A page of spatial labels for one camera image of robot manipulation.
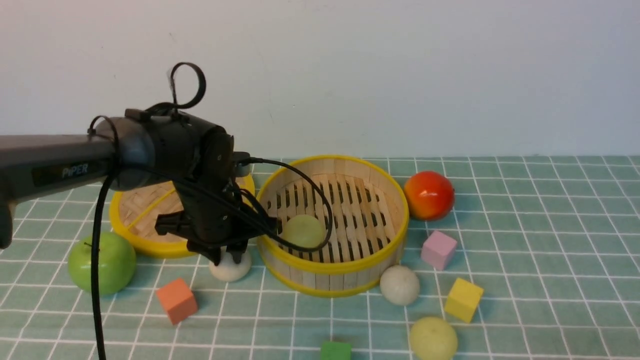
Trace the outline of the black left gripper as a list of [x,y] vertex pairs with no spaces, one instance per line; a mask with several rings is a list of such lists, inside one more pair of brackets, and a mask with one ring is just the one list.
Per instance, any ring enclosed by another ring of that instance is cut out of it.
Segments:
[[234,264],[240,264],[250,239],[277,234],[278,220],[235,181],[205,187],[179,180],[173,186],[182,210],[158,215],[157,234],[185,239],[188,251],[200,253],[214,266],[222,260],[222,248]]

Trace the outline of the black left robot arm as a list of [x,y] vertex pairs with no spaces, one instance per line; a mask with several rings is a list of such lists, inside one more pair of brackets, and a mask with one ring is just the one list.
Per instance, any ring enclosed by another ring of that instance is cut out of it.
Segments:
[[278,230],[236,184],[249,154],[234,150],[222,126],[186,112],[129,109],[92,121],[86,134],[2,136],[0,160],[2,249],[12,243],[18,204],[95,182],[119,192],[172,182],[182,209],[157,215],[154,230],[211,262],[222,248],[239,262],[250,239]]

